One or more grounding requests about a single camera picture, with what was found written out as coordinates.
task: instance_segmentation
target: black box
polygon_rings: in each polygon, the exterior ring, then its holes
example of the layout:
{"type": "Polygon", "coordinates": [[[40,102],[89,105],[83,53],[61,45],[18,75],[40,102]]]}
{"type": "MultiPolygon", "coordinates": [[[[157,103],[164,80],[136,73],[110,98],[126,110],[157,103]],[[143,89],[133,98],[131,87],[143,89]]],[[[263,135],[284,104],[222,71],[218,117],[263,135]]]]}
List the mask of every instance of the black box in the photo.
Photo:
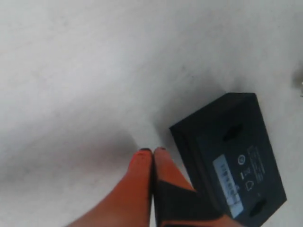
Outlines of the black box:
{"type": "Polygon", "coordinates": [[[286,201],[258,100],[228,93],[170,128],[194,188],[243,225],[286,201]]]}

